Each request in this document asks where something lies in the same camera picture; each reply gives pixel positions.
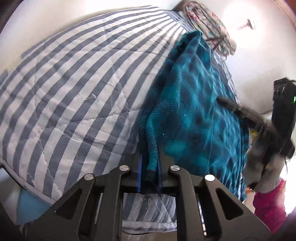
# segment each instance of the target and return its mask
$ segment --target pink sleeve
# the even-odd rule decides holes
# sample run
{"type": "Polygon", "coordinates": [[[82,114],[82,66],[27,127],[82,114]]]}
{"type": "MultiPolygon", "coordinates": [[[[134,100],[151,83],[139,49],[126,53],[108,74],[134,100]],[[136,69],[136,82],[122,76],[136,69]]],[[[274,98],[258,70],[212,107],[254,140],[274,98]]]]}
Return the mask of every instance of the pink sleeve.
{"type": "Polygon", "coordinates": [[[273,191],[262,194],[256,193],[253,201],[255,215],[265,223],[272,233],[275,233],[286,220],[285,212],[285,181],[273,191]]]}

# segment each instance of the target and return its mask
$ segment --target silver screw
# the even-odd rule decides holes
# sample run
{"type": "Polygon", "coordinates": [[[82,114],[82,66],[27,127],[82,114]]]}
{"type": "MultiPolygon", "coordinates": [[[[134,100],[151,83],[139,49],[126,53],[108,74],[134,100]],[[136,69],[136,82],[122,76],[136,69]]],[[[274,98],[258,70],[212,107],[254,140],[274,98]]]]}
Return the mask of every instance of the silver screw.
{"type": "Polygon", "coordinates": [[[85,174],[84,179],[87,180],[87,181],[93,180],[94,175],[92,173],[85,174]]]}
{"type": "Polygon", "coordinates": [[[215,180],[215,177],[211,174],[205,175],[205,179],[209,182],[212,182],[213,180],[215,180]]]}
{"type": "Polygon", "coordinates": [[[172,166],[170,167],[170,169],[171,169],[172,171],[174,171],[174,172],[177,172],[177,171],[180,170],[180,167],[177,166],[177,165],[172,165],[172,166]]]}
{"type": "Polygon", "coordinates": [[[127,165],[122,165],[122,166],[119,167],[119,170],[125,172],[125,171],[129,170],[129,166],[127,166],[127,165]]]}

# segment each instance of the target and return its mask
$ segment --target mattress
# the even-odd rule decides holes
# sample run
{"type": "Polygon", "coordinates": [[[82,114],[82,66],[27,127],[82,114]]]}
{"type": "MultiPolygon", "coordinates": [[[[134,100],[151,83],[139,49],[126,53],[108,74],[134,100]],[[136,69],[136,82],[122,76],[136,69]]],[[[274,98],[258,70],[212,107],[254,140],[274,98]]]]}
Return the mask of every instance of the mattress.
{"type": "MultiPolygon", "coordinates": [[[[88,19],[30,48],[0,76],[0,162],[50,204],[86,173],[124,163],[146,94],[186,31],[174,13],[145,6],[88,19]]],[[[171,196],[125,194],[122,228],[173,231],[175,207],[171,196]]]]}

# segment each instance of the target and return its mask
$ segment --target teal blanket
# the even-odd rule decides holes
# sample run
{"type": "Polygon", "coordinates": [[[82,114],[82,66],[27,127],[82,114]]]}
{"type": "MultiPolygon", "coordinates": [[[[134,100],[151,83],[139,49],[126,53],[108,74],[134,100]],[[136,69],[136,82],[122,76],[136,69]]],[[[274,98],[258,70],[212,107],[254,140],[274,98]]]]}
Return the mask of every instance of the teal blanket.
{"type": "Polygon", "coordinates": [[[213,174],[243,198],[248,128],[216,98],[234,99],[199,31],[185,34],[156,78],[139,120],[142,188],[158,186],[157,145],[191,174],[213,174]]]}

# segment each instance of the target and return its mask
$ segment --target gray glove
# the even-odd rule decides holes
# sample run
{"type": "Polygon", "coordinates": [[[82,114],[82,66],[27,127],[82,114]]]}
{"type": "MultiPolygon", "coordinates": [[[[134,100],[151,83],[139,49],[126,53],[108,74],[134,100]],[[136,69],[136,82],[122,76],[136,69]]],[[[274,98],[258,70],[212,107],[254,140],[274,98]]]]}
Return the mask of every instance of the gray glove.
{"type": "Polygon", "coordinates": [[[273,191],[281,182],[279,176],[285,164],[285,157],[279,154],[272,155],[261,178],[264,168],[262,157],[263,149],[254,143],[247,151],[247,163],[244,166],[243,174],[247,185],[256,182],[257,185],[254,191],[265,194],[273,191]]]}

